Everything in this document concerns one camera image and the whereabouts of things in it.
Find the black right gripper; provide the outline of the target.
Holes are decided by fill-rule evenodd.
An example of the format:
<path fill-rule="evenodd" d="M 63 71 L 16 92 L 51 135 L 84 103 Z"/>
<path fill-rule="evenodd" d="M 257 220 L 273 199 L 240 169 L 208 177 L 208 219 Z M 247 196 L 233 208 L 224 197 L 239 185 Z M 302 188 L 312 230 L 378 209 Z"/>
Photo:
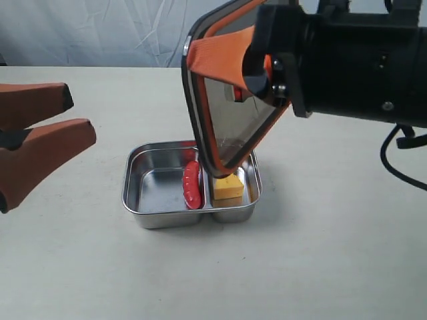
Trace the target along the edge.
<path fill-rule="evenodd" d="M 297 3 L 261 5 L 254 27 L 192 41 L 187 68 L 224 83 L 244 82 L 267 104 L 290 103 L 295 116 L 309 117 L 300 75 L 309 30 L 308 15 Z"/>

